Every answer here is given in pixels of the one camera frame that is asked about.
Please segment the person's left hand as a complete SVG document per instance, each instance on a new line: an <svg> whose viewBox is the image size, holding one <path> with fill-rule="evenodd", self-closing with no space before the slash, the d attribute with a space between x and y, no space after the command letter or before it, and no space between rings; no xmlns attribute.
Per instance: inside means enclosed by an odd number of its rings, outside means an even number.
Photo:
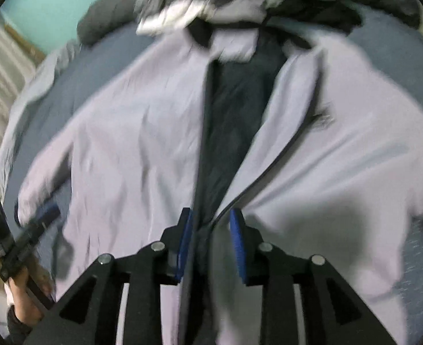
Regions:
<svg viewBox="0 0 423 345"><path fill-rule="evenodd" d="M41 321L43 314L27 294L28 278L29 271L24 267L15 277L9 279L9 288L13 296L14 313L17 319L24 325L34 327ZM49 273L42 266L37 266L34 268L32 279L50 298L53 293L53 285Z"/></svg>

